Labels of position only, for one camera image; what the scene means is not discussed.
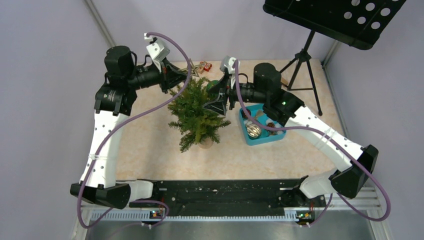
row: teal tray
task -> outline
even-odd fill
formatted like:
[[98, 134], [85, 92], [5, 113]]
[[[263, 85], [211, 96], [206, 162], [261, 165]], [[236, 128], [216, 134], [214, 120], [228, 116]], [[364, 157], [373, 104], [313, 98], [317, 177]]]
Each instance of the teal tray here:
[[[252, 106], [247, 106], [246, 108], [251, 111], [251, 115], [254, 117], [254, 116], [256, 116], [256, 112], [258, 110], [262, 109], [262, 106], [263, 106], [263, 104], [256, 104], [256, 105], [252, 105]], [[270, 135], [267, 130], [262, 129], [262, 133], [259, 136], [259, 138], [250, 139], [249, 135], [248, 135], [248, 131], [246, 130], [245, 120], [242, 117], [242, 112], [243, 112], [243, 110], [240, 108], [240, 110], [238, 111], [238, 120], [240, 121], [241, 130], [243, 131], [244, 139], [246, 140], [247, 145], [254, 146], [254, 145], [278, 141], [278, 140], [283, 139], [284, 136], [286, 135], [286, 131], [283, 131], [282, 134]], [[257, 121], [259, 123], [263, 124], [263, 125], [267, 125], [266, 121], [268, 119], [269, 118], [264, 114], [264, 115], [260, 116], [257, 119]]]

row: music stand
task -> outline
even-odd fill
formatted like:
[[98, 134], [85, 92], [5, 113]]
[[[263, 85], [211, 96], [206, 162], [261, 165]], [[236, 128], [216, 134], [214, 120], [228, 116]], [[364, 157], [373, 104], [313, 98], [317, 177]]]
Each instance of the music stand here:
[[[265, 0], [263, 10], [267, 14], [310, 29], [309, 37], [303, 49], [294, 55], [284, 72], [298, 61], [287, 87], [288, 91], [313, 90], [318, 115], [322, 116], [320, 100], [315, 86], [308, 54], [315, 32], [345, 43], [360, 50], [368, 50], [379, 39], [384, 28], [392, 20], [406, 0]], [[295, 88], [293, 83], [302, 63], [306, 62], [311, 88]]]

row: small christmas tree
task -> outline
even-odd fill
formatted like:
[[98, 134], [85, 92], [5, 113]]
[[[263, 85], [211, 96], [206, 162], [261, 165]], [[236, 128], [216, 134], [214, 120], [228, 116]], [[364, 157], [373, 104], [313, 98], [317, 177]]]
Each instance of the small christmas tree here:
[[[210, 138], [215, 143], [220, 143], [218, 128], [230, 125], [230, 121], [217, 113], [204, 109], [203, 105], [210, 100], [205, 82], [210, 82], [205, 77], [199, 80], [191, 79], [187, 88], [173, 102], [168, 104], [171, 114], [178, 117], [178, 121], [172, 121], [169, 126], [178, 129], [182, 136], [179, 142], [179, 150], [183, 153], [193, 144], [200, 144]], [[181, 86], [176, 86], [177, 91], [171, 90], [170, 94], [175, 96], [181, 90]]]

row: stand leg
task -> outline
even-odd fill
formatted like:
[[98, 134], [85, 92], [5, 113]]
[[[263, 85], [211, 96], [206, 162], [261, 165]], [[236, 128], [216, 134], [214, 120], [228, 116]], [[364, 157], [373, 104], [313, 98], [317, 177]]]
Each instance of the stand leg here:
[[296, 68], [294, 69], [293, 75], [291, 76], [290, 83], [288, 84], [288, 87], [287, 87], [288, 91], [292, 89], [292, 85], [295, 83], [295, 79], [296, 79], [296, 76], [298, 75], [301, 65], [302, 65], [302, 61], [299, 60], [296, 64]]
[[292, 65], [295, 61], [297, 60], [297, 58], [293, 58], [293, 60], [291, 60], [289, 63], [287, 63], [287, 65], [285, 67], [283, 67], [279, 73], [281, 74], [282, 72], [284, 72], [284, 70], [286, 70], [288, 67], [290, 67], [290, 65]]
[[315, 81], [314, 81], [314, 75], [312, 74], [311, 63], [309, 62], [309, 60], [307, 60], [306, 64], [307, 64], [307, 69], [309, 71], [310, 82], [312, 83], [313, 94], [315, 94], [316, 106], [318, 107], [318, 115], [322, 116], [323, 112], [321, 111], [320, 100], [318, 99], [317, 88], [315, 87]]
[[305, 52], [308, 51], [309, 46], [311, 45], [311, 42], [312, 42], [312, 38], [314, 38], [314, 35], [315, 35], [315, 31], [311, 30], [302, 51], [305, 51]]

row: metal floor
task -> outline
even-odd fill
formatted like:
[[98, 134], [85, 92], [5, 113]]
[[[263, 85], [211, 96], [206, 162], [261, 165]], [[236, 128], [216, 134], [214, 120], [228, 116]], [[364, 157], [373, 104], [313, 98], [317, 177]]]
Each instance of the metal floor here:
[[149, 230], [130, 226], [111, 238], [116, 229], [130, 221], [101, 221], [91, 228], [86, 240], [374, 240], [368, 220], [353, 211], [328, 211], [311, 228], [284, 222], [165, 222]]

